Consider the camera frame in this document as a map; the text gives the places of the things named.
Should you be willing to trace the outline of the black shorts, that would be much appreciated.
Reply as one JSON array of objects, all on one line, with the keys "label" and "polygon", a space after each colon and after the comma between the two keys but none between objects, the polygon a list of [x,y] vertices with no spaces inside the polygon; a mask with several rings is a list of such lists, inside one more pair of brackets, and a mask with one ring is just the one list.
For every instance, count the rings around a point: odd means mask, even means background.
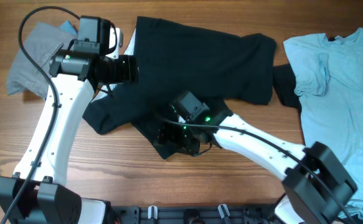
[{"label": "black shorts", "polygon": [[117,85],[110,96],[91,102],[83,118],[98,134],[131,123],[155,142],[162,122],[171,118],[170,102],[191,91],[209,106],[227,98],[267,105],[273,94],[288,107],[300,108],[290,65],[274,66],[276,42],[263,34],[239,37],[140,16],[134,56],[138,81]]}]

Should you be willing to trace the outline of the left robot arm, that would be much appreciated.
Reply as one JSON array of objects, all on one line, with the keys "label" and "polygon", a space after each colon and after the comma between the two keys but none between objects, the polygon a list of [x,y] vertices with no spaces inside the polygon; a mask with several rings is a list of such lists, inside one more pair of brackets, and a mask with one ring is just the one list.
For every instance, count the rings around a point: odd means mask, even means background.
[{"label": "left robot arm", "polygon": [[59,50],[45,76],[49,89],[35,133],[11,177],[0,176],[3,223],[117,223],[105,200],[83,198],[67,188],[70,151],[85,109],[100,85],[133,83],[136,59],[111,57],[115,25],[99,17],[79,19],[71,48]]}]

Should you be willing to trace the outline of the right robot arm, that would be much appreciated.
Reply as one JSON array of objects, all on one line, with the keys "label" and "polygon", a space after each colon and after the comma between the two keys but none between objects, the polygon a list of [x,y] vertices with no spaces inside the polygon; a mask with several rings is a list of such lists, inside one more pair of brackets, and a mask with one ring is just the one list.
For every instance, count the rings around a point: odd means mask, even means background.
[{"label": "right robot arm", "polygon": [[222,99],[198,98],[185,91],[156,117],[162,121],[155,143],[175,147],[178,153],[199,156],[200,144],[236,152],[277,177],[285,193],[271,218],[280,223],[332,223],[345,214],[357,191],[344,166],[326,145],[307,147],[279,139],[248,124]]}]

